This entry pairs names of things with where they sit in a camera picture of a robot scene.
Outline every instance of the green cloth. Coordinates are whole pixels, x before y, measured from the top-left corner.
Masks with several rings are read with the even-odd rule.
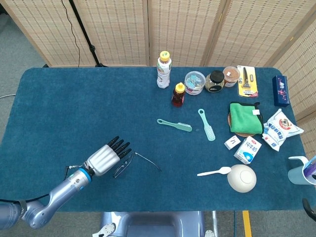
[[[253,110],[258,110],[259,103],[245,104],[231,102],[231,132],[262,134],[262,115],[254,115]]]

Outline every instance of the snack bag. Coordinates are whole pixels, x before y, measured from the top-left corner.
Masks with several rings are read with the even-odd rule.
[[[303,129],[295,126],[287,116],[285,116],[282,109],[278,109],[263,125],[264,132],[262,138],[276,151],[280,150],[280,146],[287,137],[304,132]]]

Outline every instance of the white plastic spoon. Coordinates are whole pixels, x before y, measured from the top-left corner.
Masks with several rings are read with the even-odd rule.
[[[216,171],[210,171],[210,172],[204,172],[204,173],[200,173],[197,174],[198,176],[204,176],[204,175],[209,175],[209,174],[216,174],[216,173],[220,173],[220,174],[228,174],[229,172],[231,172],[231,168],[230,167],[222,167],[219,170]]]

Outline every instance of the woven panel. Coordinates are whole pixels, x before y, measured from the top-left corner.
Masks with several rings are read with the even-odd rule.
[[[315,0],[233,0],[208,65],[263,66]]]
[[[316,106],[316,21],[275,64],[287,76],[290,101],[297,119]]]
[[[3,0],[3,7],[51,67],[78,66],[79,52],[60,0]],[[64,0],[80,48],[80,65],[94,66],[69,1]]]
[[[149,63],[147,5],[143,0],[78,0],[76,3],[102,64],[145,66]]]
[[[301,138],[306,156],[311,159],[316,155],[316,118],[301,123],[299,126],[304,129]]]
[[[174,66],[200,66],[219,0],[160,0],[152,1],[151,64],[159,53],[168,50]]]

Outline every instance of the white bowl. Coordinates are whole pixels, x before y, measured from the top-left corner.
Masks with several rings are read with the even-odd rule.
[[[227,175],[230,186],[240,193],[247,193],[252,190],[257,183],[255,172],[247,165],[236,164],[232,166],[231,172]]]

